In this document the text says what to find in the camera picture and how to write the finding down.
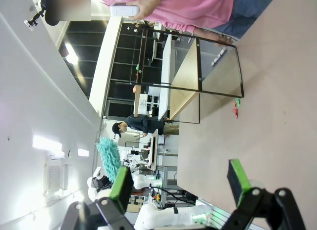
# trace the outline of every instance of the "black cap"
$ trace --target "black cap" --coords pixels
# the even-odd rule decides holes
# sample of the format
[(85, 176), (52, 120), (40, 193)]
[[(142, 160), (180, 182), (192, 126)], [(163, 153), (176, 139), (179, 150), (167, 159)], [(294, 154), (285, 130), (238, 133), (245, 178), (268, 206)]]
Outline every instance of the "black cap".
[(119, 137), (121, 137), (121, 133), (119, 131), (119, 127), (118, 125), (120, 125), (122, 122), (120, 123), (114, 123), (113, 126), (112, 126), (112, 132), (114, 132), (115, 135), (119, 135)]
[(59, 23), (57, 0), (41, 0), (41, 7), (45, 9), (45, 21), (50, 26), (56, 26)]

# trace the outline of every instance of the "khaki pants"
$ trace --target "khaki pants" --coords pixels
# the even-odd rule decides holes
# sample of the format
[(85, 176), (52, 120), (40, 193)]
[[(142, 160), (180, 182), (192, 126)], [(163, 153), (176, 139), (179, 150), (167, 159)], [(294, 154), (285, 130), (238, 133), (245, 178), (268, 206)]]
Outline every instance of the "khaki pants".
[(171, 125), (165, 122), (163, 134), (164, 135), (179, 135), (179, 125)]

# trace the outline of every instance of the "white smartphone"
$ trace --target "white smartphone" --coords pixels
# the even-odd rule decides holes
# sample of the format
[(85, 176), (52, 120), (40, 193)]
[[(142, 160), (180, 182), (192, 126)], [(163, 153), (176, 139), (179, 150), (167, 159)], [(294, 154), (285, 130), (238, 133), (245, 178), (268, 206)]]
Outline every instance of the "white smartphone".
[(110, 6), (111, 16), (136, 16), (139, 12), (138, 6), (127, 6), (125, 2), (117, 2)]

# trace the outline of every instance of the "man in black shirt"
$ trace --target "man in black shirt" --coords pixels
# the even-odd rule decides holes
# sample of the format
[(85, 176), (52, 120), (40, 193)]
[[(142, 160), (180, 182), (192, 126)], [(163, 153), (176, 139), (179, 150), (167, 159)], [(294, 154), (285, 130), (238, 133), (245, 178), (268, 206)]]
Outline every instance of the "man in black shirt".
[(127, 131), (127, 127), (142, 131), (142, 137), (148, 133), (153, 134), (156, 129), (158, 129), (158, 135), (179, 135), (179, 125), (171, 125), (164, 120), (151, 118), (147, 115), (138, 115), (138, 117), (130, 115), (125, 121), (114, 123), (112, 131), (121, 137), (121, 134)]

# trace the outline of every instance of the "black shirt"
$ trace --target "black shirt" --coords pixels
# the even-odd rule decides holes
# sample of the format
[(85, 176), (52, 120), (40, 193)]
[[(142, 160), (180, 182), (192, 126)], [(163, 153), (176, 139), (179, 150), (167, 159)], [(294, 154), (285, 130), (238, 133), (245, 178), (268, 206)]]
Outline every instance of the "black shirt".
[(130, 115), (124, 122), (127, 123), (128, 127), (142, 131), (145, 134), (153, 134), (156, 129), (158, 129), (158, 135), (163, 134), (164, 120), (158, 120), (147, 115), (138, 115), (138, 117)]

